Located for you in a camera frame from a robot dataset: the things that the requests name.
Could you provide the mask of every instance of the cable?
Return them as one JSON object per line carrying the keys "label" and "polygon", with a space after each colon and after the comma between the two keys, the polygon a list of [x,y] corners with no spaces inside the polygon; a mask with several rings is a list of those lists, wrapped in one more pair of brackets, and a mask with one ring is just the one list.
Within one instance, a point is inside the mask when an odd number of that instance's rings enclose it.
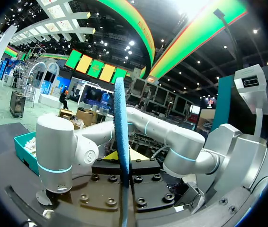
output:
{"label": "cable", "polygon": [[168,147],[168,145],[165,145],[165,146],[163,146],[162,148],[159,148],[158,151],[156,151],[156,152],[152,155],[151,158],[155,158],[155,157],[159,154],[159,152],[161,152],[161,151],[162,151],[163,149],[165,149],[166,147]]}
{"label": "cable", "polygon": [[206,148],[202,148],[201,151],[206,151],[206,152],[209,152],[209,153],[213,153],[213,154],[219,155],[221,157],[226,157],[226,155],[220,154],[218,152],[215,152],[213,150],[209,150],[209,149],[206,149]]}
{"label": "cable", "polygon": [[92,176],[92,175],[79,175],[79,176],[75,176],[75,177],[73,177],[72,180],[75,180],[75,179],[77,179],[77,178],[81,178],[81,177],[84,177],[84,176]]}

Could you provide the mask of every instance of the robotic arm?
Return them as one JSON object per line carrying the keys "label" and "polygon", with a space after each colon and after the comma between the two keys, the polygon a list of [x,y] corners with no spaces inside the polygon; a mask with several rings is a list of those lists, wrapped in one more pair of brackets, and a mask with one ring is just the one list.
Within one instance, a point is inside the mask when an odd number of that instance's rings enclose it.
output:
{"label": "robotic arm", "polygon": [[[205,138],[197,132],[178,127],[135,108],[127,107],[129,133],[136,129],[154,140],[170,145],[163,163],[165,171],[182,177],[191,173],[211,173],[219,157],[201,149]],[[74,131],[63,118],[44,115],[36,128],[36,156],[41,180],[54,193],[65,193],[72,187],[72,163],[92,166],[98,158],[98,146],[115,137],[113,122],[103,122]]]}

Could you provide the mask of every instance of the curved arch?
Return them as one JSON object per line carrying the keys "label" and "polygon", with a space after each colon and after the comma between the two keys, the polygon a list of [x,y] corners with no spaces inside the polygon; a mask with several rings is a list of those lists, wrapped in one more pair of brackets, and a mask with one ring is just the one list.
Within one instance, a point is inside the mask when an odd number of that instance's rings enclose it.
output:
{"label": "curved arch", "polygon": [[[56,66],[56,68],[55,68],[56,70],[52,70],[51,66]],[[53,84],[54,84],[54,82],[56,81],[56,79],[57,79],[57,77],[59,75],[59,65],[56,62],[51,62],[50,64],[48,64],[48,66],[46,67],[46,70],[44,71],[43,77],[41,78],[41,81],[40,81],[40,84],[38,86],[38,89],[41,89],[41,86],[42,86],[42,84],[44,82],[44,79],[45,79],[45,76],[46,76],[47,72],[55,74],[55,78],[54,78],[53,83],[52,83],[52,85],[51,85],[51,87],[49,89],[49,91],[51,91],[52,87],[53,87]]]}

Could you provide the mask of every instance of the display screen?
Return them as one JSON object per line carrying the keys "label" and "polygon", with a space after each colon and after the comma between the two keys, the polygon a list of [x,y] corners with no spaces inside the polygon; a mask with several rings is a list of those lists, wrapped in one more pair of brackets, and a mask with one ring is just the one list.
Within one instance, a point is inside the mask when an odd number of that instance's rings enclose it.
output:
{"label": "display screen", "polygon": [[82,72],[82,73],[86,73],[92,60],[93,59],[90,58],[89,56],[83,55],[81,57],[80,62],[78,63],[78,65],[76,67],[76,70],[79,71],[79,72]]}
{"label": "display screen", "polygon": [[78,52],[76,50],[72,50],[65,65],[74,69],[76,67],[80,57],[81,57],[80,52]]}
{"label": "display screen", "polygon": [[164,105],[164,101],[166,100],[167,91],[161,88],[158,88],[157,94],[155,97],[155,102]]}
{"label": "display screen", "polygon": [[88,75],[97,78],[103,65],[104,63],[94,60],[88,71]]}
{"label": "display screen", "polygon": [[183,113],[183,111],[185,109],[185,105],[186,105],[185,99],[178,97],[177,103],[175,106],[175,110],[180,112],[180,113]]}
{"label": "display screen", "polygon": [[118,77],[125,78],[125,75],[126,75],[126,70],[117,68],[111,83],[115,84],[115,81]]}
{"label": "display screen", "polygon": [[104,69],[101,72],[99,79],[105,82],[110,82],[112,75],[114,73],[114,70],[115,70],[114,66],[106,64],[104,66]]}

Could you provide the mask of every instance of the white arch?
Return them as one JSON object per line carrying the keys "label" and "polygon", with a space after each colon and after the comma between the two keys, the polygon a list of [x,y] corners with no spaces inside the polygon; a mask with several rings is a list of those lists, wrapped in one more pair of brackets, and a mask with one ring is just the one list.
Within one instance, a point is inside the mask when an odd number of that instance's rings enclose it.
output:
{"label": "white arch", "polygon": [[[55,72],[51,72],[51,71],[49,71],[49,69],[50,69],[50,67],[51,67],[52,65],[55,65],[55,66],[56,66],[56,73],[55,73]],[[54,82],[56,81],[56,79],[57,79],[57,77],[58,77],[58,75],[59,75],[59,66],[58,66],[58,64],[55,63],[55,62],[51,62],[51,63],[48,64],[48,66],[46,67],[46,70],[44,71],[43,77],[41,78],[41,81],[40,81],[40,84],[39,84],[38,89],[41,89],[41,86],[42,86],[42,84],[43,84],[43,82],[44,82],[44,79],[45,79],[45,75],[47,74],[48,71],[49,71],[50,73],[53,73],[53,74],[55,73],[55,78],[54,78],[53,83],[52,83],[52,85],[51,85],[51,87],[50,87],[50,89],[49,89],[49,92],[51,92],[52,87],[53,87],[53,85],[54,85]]]}

